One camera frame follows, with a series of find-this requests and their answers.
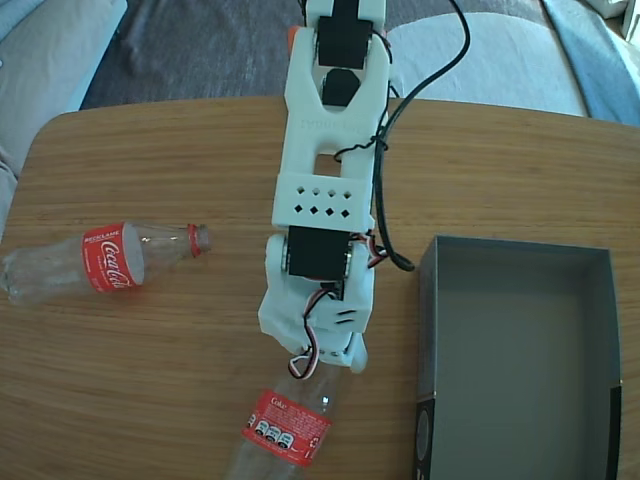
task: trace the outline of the nutrition label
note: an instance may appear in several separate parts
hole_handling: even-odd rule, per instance
[[[268,390],[242,433],[288,462],[307,467],[330,426],[327,418]]]

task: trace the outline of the plastic bottle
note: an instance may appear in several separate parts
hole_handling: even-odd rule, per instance
[[[267,390],[247,421],[225,480],[302,479],[331,424],[342,370],[321,363],[310,379],[287,373],[274,390]]]
[[[2,260],[0,287],[17,305],[112,292],[142,285],[179,260],[210,248],[205,225],[119,223],[54,245],[13,251]]]

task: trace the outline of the red bottle label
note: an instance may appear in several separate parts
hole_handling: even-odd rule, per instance
[[[267,390],[242,434],[289,463],[308,467],[330,426],[325,417]]]
[[[124,223],[90,230],[82,237],[82,261],[91,286],[111,292],[136,286],[124,255]]]

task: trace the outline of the black cable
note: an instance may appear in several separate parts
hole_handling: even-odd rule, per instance
[[[377,142],[383,142],[383,140],[380,138],[380,132],[382,131],[382,124],[384,123],[384,117],[386,116],[387,112],[389,111],[389,89],[392,88],[391,87],[391,83],[389,83],[388,87],[387,87],[387,103],[384,107],[384,110],[382,111],[382,115],[380,115],[380,120],[378,120],[378,126],[376,127],[376,134],[373,135],[369,141],[367,143],[365,143],[364,145],[361,143],[357,143],[355,144],[353,147],[347,147],[347,148],[343,148],[342,150],[338,150],[336,153],[334,153],[333,155],[333,159],[338,162],[338,163],[342,163],[342,155],[347,153],[347,152],[352,152],[353,150],[358,150],[358,149],[362,149],[362,150],[366,150],[367,148],[371,147],[374,143]],[[384,143],[384,149],[388,150],[388,146],[386,143]]]
[[[307,0],[298,0],[300,5],[300,11],[302,12],[302,18],[304,18],[304,26],[307,26]]]
[[[379,140],[376,142],[376,149],[374,154],[374,165],[373,165],[373,187],[374,187],[374,196],[376,200],[376,217],[378,219],[378,231],[380,232],[380,239],[382,240],[382,245],[387,251],[387,255],[391,259],[391,261],[400,269],[405,270],[407,272],[411,272],[415,269],[415,265],[406,257],[400,255],[393,248],[393,244],[391,242],[391,238],[389,236],[389,229],[387,227],[387,219],[386,213],[384,209],[384,189],[383,189],[383,177],[382,170],[384,164],[384,153],[387,150],[387,140],[389,138],[389,134],[391,133],[391,129],[394,127],[400,115],[406,110],[407,106],[416,98],[416,96],[428,87],[431,83],[438,80],[444,74],[449,72],[453,67],[458,65],[460,61],[464,58],[464,56],[469,51],[469,47],[471,45],[471,32],[469,31],[469,24],[467,23],[467,19],[460,10],[460,7],[456,3],[455,0],[449,0],[449,3],[453,7],[453,9],[458,14],[458,18],[460,19],[460,23],[462,25],[462,29],[464,30],[464,44],[462,48],[458,52],[458,54],[444,67],[425,78],[422,82],[420,82],[409,94],[400,102],[400,105],[393,111],[393,113],[389,116],[389,120],[385,124],[385,126],[378,132],[377,137]]]
[[[393,54],[391,53],[391,43],[389,43],[389,40],[387,40],[387,37],[382,35],[377,30],[374,29],[372,31],[373,31],[373,34],[382,41],[382,44],[384,45],[384,49],[387,51],[387,55],[389,55],[389,63],[393,63]]]

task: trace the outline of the coca-cola logo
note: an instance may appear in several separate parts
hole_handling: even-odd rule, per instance
[[[121,267],[118,263],[120,247],[113,242],[102,242],[100,250],[104,259],[104,272],[109,283],[113,288],[130,288],[131,279],[120,271]]]

